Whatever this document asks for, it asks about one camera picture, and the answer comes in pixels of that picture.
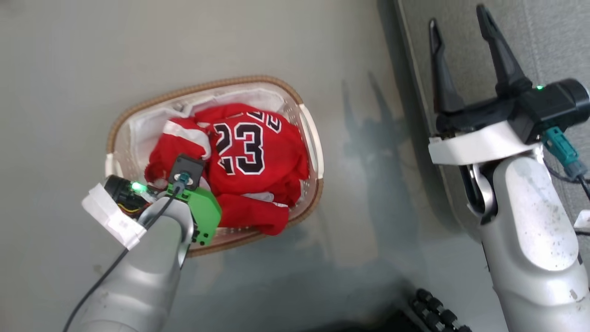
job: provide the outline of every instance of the red jersey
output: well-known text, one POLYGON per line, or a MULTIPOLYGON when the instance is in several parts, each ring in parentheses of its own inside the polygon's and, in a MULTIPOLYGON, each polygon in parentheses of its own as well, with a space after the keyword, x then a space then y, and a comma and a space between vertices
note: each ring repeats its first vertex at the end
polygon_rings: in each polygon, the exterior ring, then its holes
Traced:
POLYGON ((222 209, 220 227, 279 234, 289 221, 288 206, 301 196, 300 180, 309 177, 299 129, 278 113, 244 104, 170 119, 150 155, 146 180, 168 179, 181 153, 208 160, 204 177, 222 209))

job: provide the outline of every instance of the gray floor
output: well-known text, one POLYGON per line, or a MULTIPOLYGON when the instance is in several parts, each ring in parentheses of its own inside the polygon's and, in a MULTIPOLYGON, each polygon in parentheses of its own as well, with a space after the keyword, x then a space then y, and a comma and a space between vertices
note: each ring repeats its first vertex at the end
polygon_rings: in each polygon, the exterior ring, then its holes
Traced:
POLYGON ((121 250, 80 206, 111 123, 247 74, 294 86, 324 147, 316 212, 190 260, 166 331, 370 323, 412 287, 505 331, 481 247, 450 215, 387 1, 0 1, 0 330, 56 331, 121 250))

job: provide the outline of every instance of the green bracket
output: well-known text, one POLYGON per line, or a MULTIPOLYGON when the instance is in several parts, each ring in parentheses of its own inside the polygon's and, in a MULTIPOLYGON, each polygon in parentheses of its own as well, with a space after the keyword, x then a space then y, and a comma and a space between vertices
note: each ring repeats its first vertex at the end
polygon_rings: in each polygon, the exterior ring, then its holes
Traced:
MULTIPOLYGON (((174 193, 172 187, 172 184, 168 185, 169 195, 174 193)), ((215 196, 208 190, 197 188, 195 191, 185 189, 176 195, 176 199, 185 201, 191 210, 193 222, 196 225, 192 241, 201 246, 208 246, 221 221, 221 207, 215 196)))

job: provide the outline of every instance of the green led light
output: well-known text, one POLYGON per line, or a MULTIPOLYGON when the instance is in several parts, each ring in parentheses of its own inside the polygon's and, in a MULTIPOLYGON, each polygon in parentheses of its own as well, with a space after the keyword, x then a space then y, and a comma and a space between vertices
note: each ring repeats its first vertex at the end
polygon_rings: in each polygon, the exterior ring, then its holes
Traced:
POLYGON ((139 182, 132 182, 131 189, 141 192, 141 191, 146 191, 148 188, 139 182))

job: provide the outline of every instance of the black cable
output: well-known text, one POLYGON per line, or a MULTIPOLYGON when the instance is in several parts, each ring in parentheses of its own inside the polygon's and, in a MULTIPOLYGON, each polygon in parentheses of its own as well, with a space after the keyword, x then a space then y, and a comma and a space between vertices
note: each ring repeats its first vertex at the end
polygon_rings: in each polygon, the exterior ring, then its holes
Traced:
POLYGON ((588 199, 590 200, 590 186, 588 186, 588 183, 586 182, 586 179, 584 179, 584 176, 583 175, 579 175, 578 176, 578 181, 582 185, 582 188, 586 192, 586 196, 588 196, 588 199))
MULTIPOLYGON (((561 180, 563 182, 567 182, 567 183, 574 183, 574 184, 578 184, 579 180, 578 179, 570 179, 565 175, 561 175, 559 172, 557 172, 556 170, 554 170, 553 168, 551 168, 549 165, 547 165, 547 162, 545 160, 543 160, 543 162, 545 163, 545 167, 547 167, 547 170, 549 170, 549 173, 554 176, 556 179, 561 180)), ((586 183, 590 183, 590 179, 584 179, 584 181, 586 183)))
MULTIPOLYGON (((172 204, 172 201, 174 200, 173 197, 176 197, 179 190, 180 190, 180 187, 177 187, 176 190, 174 191, 174 193, 172 194, 172 197, 170 197, 168 199, 168 201, 166 202, 166 204, 164 204, 164 206, 158 211, 158 213, 156 213, 156 215, 149 220, 149 222, 145 226, 146 230, 149 230, 150 227, 152 227, 152 225, 158 220, 158 218, 160 218, 164 214, 164 211, 166 211, 166 209, 170 206, 170 204, 172 204)), ((78 302, 78 304, 76 305, 76 307, 74 308, 74 310, 72 311, 70 316, 68 317, 68 321, 65 323, 63 332, 68 331, 68 329, 70 328, 70 324, 74 320, 74 317, 76 316, 76 314, 78 313, 78 310, 80 310, 80 308, 82 307, 84 302, 86 302, 88 297, 90 297, 90 295, 92 295, 92 293, 94 293, 94 291, 100 286, 100 284, 102 284, 102 282, 109 276, 109 274, 111 272, 113 272, 113 270, 123 260, 123 258, 125 257, 125 255, 127 255, 128 252, 129 252, 129 250, 127 248, 125 248, 123 250, 123 252, 119 255, 119 257, 117 257, 117 259, 111 264, 111 266, 108 268, 108 270, 99 278, 99 280, 97 282, 94 283, 94 285, 92 287, 90 287, 90 289, 86 292, 86 294, 84 294, 84 296, 82 297, 80 302, 78 302)))

